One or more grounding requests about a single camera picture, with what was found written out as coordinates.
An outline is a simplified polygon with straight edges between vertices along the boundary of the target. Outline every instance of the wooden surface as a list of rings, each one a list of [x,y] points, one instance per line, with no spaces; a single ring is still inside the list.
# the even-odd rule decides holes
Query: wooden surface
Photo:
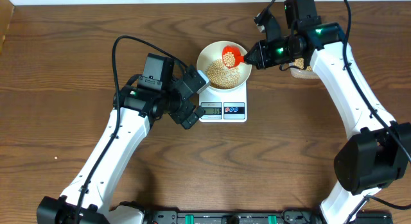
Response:
[[[195,64],[208,44],[247,49],[264,36],[252,20],[266,4],[20,6],[0,56],[0,222],[35,223],[37,205],[57,198],[91,153],[109,118],[115,38],[135,35]],[[411,3],[352,3],[350,44],[385,108],[411,121]],[[281,4],[273,13],[285,30]],[[317,3],[327,22],[347,22],[342,3]],[[143,71],[154,50],[118,47],[120,84]],[[249,120],[154,124],[128,164],[112,204],[181,210],[272,211],[314,207],[336,182],[333,158],[345,144],[341,119],[319,80],[272,68],[248,82]],[[411,171],[378,194],[411,202]],[[366,209],[386,207],[370,202]],[[390,210],[396,223],[410,211]]]
[[[0,54],[3,41],[6,39],[6,32],[12,20],[14,6],[9,0],[0,0]]]

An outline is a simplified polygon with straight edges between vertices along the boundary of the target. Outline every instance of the green clip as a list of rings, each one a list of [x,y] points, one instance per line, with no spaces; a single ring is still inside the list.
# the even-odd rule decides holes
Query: green clip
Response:
[[[194,215],[186,215],[186,224],[194,224]]]
[[[277,216],[271,215],[268,217],[268,224],[277,224]]]

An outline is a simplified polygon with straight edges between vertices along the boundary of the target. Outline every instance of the container of beans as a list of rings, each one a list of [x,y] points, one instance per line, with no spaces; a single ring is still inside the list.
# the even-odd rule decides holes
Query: container of beans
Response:
[[[244,47],[234,42],[219,41],[205,47],[197,60],[197,69],[210,79],[211,86],[208,89],[217,92],[232,92],[238,89],[251,74],[252,66],[249,64],[242,63],[231,68],[225,66],[224,61],[230,60],[230,56],[227,55],[223,61],[222,53],[226,46],[236,46],[240,49],[241,55],[247,54]]]

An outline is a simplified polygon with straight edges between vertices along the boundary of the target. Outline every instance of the clear plastic container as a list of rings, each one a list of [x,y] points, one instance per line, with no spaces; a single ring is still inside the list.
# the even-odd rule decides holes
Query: clear plastic container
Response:
[[[306,80],[319,79],[319,76],[315,74],[313,71],[305,71],[305,70],[294,69],[294,68],[291,68],[291,75],[299,79],[306,79]]]

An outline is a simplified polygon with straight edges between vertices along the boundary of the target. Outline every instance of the white kitchen scale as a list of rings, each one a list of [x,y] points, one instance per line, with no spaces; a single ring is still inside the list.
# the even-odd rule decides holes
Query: white kitchen scale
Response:
[[[200,93],[205,114],[201,122],[245,122],[247,120],[247,86],[245,82],[232,92],[218,92],[208,87]]]
[[[197,60],[197,69],[206,74],[206,69],[215,61],[222,58],[223,49],[226,46],[236,46],[242,55],[247,51],[240,45],[219,41],[204,48]],[[251,74],[251,65],[240,64],[238,72],[240,79],[232,89],[217,89],[208,86],[200,93],[200,105],[205,114],[200,118],[201,122],[245,122],[247,120],[247,86],[246,81]]]

